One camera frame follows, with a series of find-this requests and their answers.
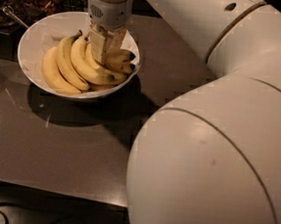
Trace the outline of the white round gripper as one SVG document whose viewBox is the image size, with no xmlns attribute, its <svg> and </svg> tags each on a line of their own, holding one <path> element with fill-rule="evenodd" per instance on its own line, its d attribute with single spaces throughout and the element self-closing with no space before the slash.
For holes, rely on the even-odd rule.
<svg viewBox="0 0 281 224">
<path fill-rule="evenodd" d="M 101 65 L 106 55 L 121 47 L 132 11 L 132 0 L 119 3 L 102 0 L 88 0 L 88 15 L 94 22 L 90 26 L 90 43 L 92 57 Z"/>
</svg>

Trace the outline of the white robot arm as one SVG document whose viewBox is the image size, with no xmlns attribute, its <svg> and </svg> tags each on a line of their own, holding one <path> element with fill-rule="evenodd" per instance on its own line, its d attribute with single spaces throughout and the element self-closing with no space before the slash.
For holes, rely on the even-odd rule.
<svg viewBox="0 0 281 224">
<path fill-rule="evenodd" d="M 127 167 L 130 224 L 281 224 L 281 13 L 264 0 L 147 0 L 215 81 L 161 107 Z M 100 29 L 130 0 L 89 0 Z"/>
</svg>

